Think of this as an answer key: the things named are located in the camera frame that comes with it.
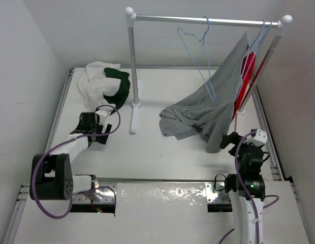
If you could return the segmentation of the white and green t-shirt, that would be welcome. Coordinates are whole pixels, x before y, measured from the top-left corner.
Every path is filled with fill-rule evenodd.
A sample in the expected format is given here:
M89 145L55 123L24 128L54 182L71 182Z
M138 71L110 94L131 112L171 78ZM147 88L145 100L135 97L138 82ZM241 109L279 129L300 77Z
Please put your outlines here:
M89 111L101 109L113 114L120 109L130 93L130 74L120 70L120 64L93 62L77 82L78 90Z

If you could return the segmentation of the light blue wire hanger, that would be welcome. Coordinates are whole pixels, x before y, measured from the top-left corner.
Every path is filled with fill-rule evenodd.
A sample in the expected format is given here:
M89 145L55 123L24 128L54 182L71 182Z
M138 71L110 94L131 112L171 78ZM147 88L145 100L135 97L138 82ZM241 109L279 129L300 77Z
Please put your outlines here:
M192 64L201 76L207 94L211 100L214 101L216 99L216 94L211 81L212 72L210 57L208 49L205 46L206 37L210 30L210 21L207 16L203 16L203 19L206 20L207 26L204 31L201 31L199 34L188 32L181 26L177 27L177 33Z

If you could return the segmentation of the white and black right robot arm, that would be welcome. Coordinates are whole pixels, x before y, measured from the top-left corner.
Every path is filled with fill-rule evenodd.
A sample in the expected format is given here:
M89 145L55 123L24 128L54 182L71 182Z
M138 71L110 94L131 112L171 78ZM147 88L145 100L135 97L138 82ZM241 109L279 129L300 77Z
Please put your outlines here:
M234 233L239 243L263 243L263 207L265 183L261 175L264 163L262 147L267 142L267 133L252 129L245 136L236 132L222 137L220 148L229 144L233 148L229 154L235 159L235 174L225 179L225 193L229 195Z

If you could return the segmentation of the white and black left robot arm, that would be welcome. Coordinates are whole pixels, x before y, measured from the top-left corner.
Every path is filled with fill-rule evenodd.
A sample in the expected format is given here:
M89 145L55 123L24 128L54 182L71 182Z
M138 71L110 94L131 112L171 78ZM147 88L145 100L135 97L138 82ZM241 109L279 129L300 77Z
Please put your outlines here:
M41 163L35 180L35 192L39 200L68 200L73 193L73 174L71 163L92 143L105 144L112 125L103 128L108 112L82 112L79 123L68 136L69 143L53 150Z

